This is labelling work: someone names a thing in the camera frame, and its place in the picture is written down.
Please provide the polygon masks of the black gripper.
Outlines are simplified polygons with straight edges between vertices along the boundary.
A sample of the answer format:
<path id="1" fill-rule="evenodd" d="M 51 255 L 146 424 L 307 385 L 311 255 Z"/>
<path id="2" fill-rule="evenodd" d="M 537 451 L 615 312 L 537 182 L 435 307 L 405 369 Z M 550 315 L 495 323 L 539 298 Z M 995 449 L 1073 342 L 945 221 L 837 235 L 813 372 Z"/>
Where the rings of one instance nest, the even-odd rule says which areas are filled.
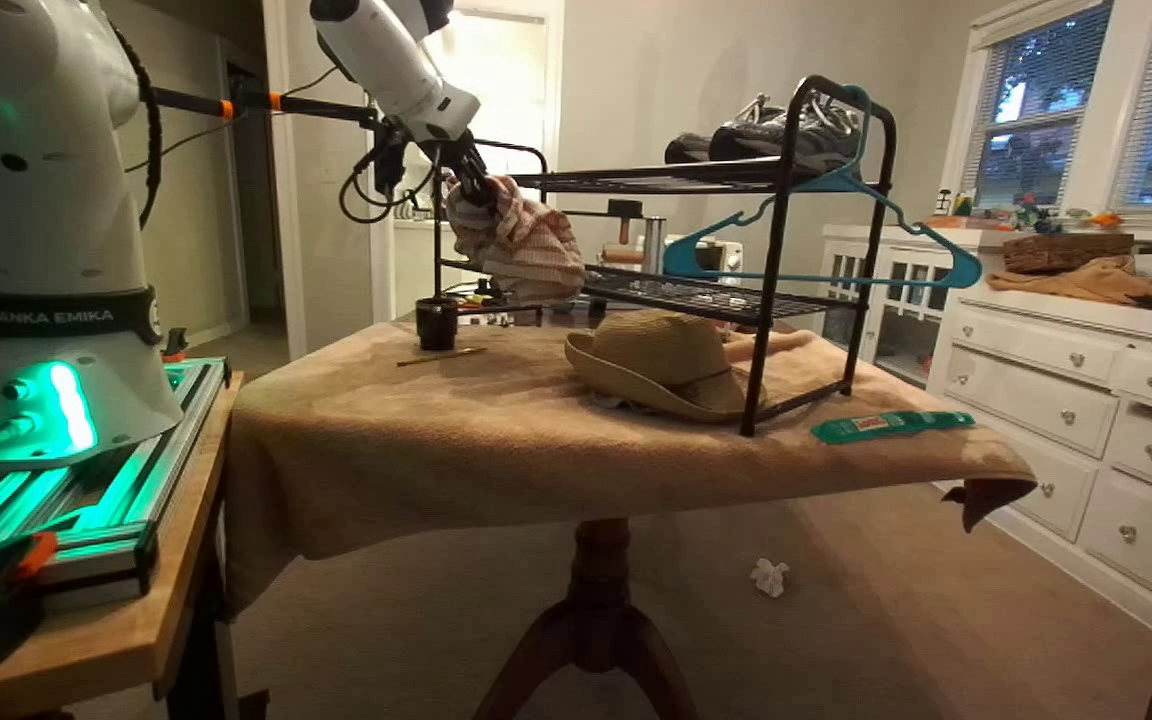
<path id="1" fill-rule="evenodd" d="M 438 138 L 435 139 L 435 166 L 452 174 L 457 192 L 469 204 L 486 208 L 499 197 L 499 190 L 486 175 L 486 166 L 482 166 L 473 132 Z"/>

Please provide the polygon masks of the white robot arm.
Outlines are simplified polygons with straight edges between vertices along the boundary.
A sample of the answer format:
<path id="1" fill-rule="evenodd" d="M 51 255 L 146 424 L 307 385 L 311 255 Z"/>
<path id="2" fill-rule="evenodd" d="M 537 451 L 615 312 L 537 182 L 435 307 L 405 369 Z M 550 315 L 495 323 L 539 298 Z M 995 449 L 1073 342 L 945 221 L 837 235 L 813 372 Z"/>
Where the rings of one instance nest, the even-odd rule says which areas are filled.
<path id="1" fill-rule="evenodd" d="M 162 100 L 101 0 L 0 0 L 0 469 L 179 424 L 116 145 Z"/>

